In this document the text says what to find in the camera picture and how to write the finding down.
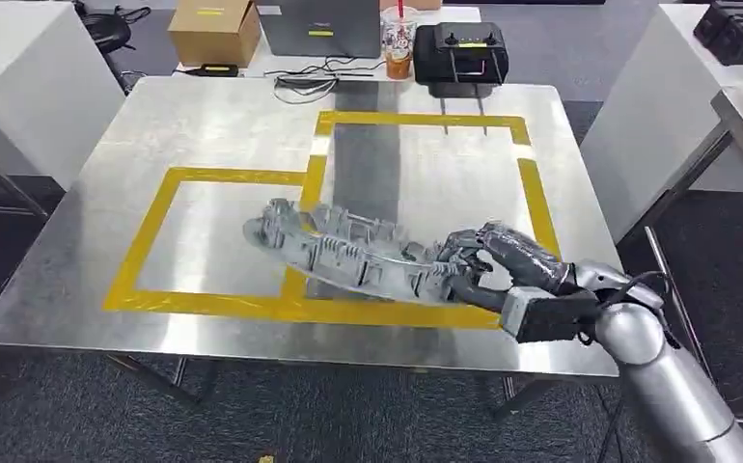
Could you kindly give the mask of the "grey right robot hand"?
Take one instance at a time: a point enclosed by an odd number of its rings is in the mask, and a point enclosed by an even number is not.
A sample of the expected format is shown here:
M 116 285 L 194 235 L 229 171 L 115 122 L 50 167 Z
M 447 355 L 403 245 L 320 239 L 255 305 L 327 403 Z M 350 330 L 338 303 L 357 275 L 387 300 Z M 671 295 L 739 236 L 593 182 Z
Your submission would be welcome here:
M 486 251 L 508 270 L 515 286 L 538 287 L 557 296 L 577 291 L 570 264 L 560 261 L 528 235 L 500 221 L 491 221 L 478 230 L 450 233 L 440 248 L 438 260 L 449 261 L 457 256 L 470 268 L 467 274 L 449 279 L 458 301 L 494 313 L 503 308 L 505 291 L 478 286 L 479 276 L 493 270 L 490 263 L 478 257 L 479 251 Z

